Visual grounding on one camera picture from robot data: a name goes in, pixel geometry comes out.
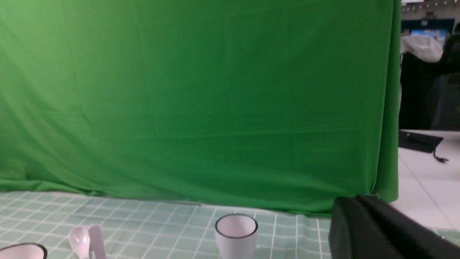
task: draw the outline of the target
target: cup rim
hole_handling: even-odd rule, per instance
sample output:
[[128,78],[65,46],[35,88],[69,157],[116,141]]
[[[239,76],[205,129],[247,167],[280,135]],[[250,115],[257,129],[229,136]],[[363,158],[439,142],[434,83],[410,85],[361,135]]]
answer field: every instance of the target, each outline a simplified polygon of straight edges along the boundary
[[[219,221],[223,218],[226,218],[226,217],[230,217],[230,216],[235,216],[235,215],[238,215],[238,216],[244,216],[244,217],[247,217],[247,218],[250,218],[254,221],[254,223],[256,224],[255,228],[254,228],[254,231],[248,235],[244,235],[244,236],[228,236],[228,235],[224,235],[222,232],[219,231],[219,229],[217,228],[217,224],[219,224]],[[257,223],[257,220],[255,220],[253,217],[247,215],[247,214],[244,214],[244,213],[231,213],[231,214],[227,214],[227,215],[224,215],[224,216],[221,216],[217,221],[216,221],[216,224],[214,225],[214,228],[216,229],[217,233],[219,233],[219,235],[223,236],[223,237],[226,237],[226,238],[230,238],[230,239],[242,239],[242,238],[246,238],[246,237],[250,237],[252,235],[254,235],[256,232],[257,232],[257,229],[259,228],[259,224]]]

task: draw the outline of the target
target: screen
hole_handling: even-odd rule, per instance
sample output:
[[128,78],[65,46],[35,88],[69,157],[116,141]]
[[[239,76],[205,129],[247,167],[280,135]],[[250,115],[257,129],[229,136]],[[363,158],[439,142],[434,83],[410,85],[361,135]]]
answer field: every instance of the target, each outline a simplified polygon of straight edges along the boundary
[[446,41],[446,37],[447,37],[447,30],[446,29],[424,29],[424,30],[414,29],[412,30],[411,35],[430,36],[431,38],[439,42],[442,46],[444,46],[444,42]]

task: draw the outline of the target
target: white floor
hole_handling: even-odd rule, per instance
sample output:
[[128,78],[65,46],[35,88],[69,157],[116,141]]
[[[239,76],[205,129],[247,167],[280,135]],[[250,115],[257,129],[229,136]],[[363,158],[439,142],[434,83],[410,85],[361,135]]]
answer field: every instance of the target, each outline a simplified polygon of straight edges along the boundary
[[399,198],[393,206],[427,227],[460,230],[460,132],[414,131],[444,137],[436,155],[399,149]]

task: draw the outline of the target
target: wall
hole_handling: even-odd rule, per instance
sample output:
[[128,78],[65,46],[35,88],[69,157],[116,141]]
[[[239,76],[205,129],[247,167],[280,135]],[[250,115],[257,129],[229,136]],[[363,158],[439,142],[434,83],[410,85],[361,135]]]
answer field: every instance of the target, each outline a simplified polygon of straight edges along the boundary
[[434,12],[439,18],[455,18],[455,23],[460,22],[460,0],[457,3],[450,1],[430,1],[423,4],[411,4],[402,6],[403,20],[418,20],[425,17],[427,12]]

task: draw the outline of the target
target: black device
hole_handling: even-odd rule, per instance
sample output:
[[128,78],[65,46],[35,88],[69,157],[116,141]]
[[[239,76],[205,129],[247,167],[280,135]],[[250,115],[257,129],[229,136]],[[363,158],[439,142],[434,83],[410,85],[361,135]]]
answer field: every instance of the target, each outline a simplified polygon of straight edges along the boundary
[[328,239],[332,259],[460,258],[460,247],[375,196],[337,198]]

